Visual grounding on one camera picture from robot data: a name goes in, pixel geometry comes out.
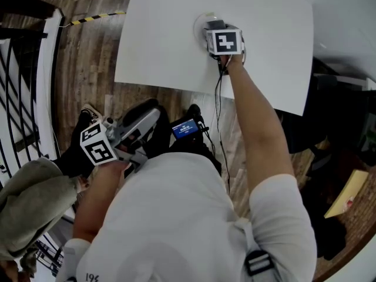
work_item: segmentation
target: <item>blue screen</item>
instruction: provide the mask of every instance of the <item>blue screen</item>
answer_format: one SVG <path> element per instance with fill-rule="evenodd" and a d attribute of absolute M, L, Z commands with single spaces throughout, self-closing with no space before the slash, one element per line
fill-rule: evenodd
<path fill-rule="evenodd" d="M 199 128 L 197 127 L 196 122 L 194 122 L 193 119 L 185 121 L 172 128 L 172 131 L 174 132 L 174 135 L 177 139 L 190 135 L 198 130 Z"/>

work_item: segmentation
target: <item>white wall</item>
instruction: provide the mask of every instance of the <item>white wall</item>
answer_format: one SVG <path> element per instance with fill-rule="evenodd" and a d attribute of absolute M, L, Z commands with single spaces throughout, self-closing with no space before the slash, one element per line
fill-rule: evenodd
<path fill-rule="evenodd" d="M 308 1 L 313 5 L 314 55 L 376 80 L 376 0 Z"/>
<path fill-rule="evenodd" d="M 376 278 L 376 236 L 326 282 L 372 282 Z"/>

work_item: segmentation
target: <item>gray mechanical device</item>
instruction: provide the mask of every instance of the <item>gray mechanical device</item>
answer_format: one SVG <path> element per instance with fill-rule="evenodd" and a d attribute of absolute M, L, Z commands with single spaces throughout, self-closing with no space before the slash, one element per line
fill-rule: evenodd
<path fill-rule="evenodd" d="M 137 172 L 147 161 L 143 138 L 159 116 L 160 110 L 151 108 L 131 122 L 125 116 L 119 120 L 107 117 L 103 123 L 98 122 L 81 132 L 81 148 L 94 165 L 120 160 L 133 164 Z"/>

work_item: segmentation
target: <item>yellow board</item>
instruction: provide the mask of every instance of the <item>yellow board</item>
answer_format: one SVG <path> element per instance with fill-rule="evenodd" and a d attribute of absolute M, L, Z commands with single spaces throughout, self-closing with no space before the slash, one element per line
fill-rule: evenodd
<path fill-rule="evenodd" d="M 350 178 L 348 179 L 345 187 L 342 189 L 340 195 L 336 198 L 334 203 L 329 208 L 328 212 L 324 215 L 327 219 L 332 216 L 342 214 L 347 211 L 347 202 L 354 199 L 362 188 L 365 180 L 368 177 L 368 172 L 354 169 Z"/>

